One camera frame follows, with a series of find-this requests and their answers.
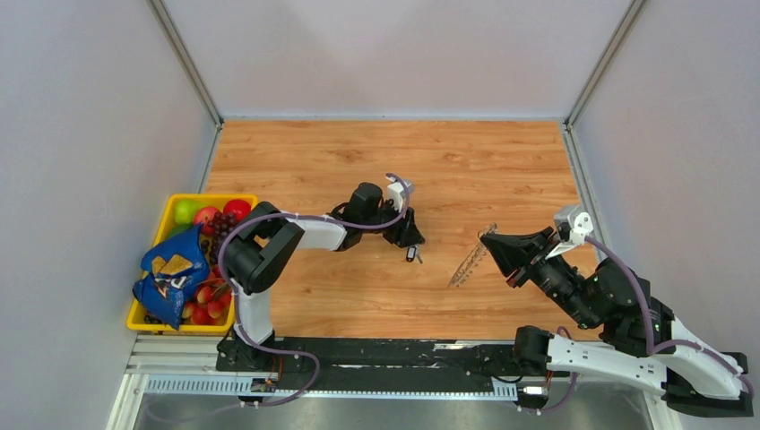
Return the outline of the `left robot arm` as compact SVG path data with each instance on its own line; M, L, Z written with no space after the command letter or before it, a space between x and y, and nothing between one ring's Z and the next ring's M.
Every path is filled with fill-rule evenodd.
M361 183L347 202L324 215L282 211L260 202L226 236L217 252L220 274L233 289L234 332L243 344L239 358L262 371L273 361L267 341L271 321L271 288L297 250L344 252L365 235L380 235L405 250L407 262L419 261L425 244L410 205L414 184L394 174L381 188Z

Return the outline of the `key with black tag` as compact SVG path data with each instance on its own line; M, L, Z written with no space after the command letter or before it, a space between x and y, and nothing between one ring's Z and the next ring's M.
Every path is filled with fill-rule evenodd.
M418 262L422 264L423 260L421 258L421 245L409 246L406 251L405 260L406 262Z

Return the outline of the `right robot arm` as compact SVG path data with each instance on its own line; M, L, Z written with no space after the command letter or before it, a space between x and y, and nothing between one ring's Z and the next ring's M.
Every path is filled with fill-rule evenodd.
M486 233L480 242L512 288L531 281L583 330L599 328L604 348L533 326L517 330L512 361L524 374L569 372L626 383L681 414L752 417L747 357L699 340L650 293L591 228L545 228L531 235Z

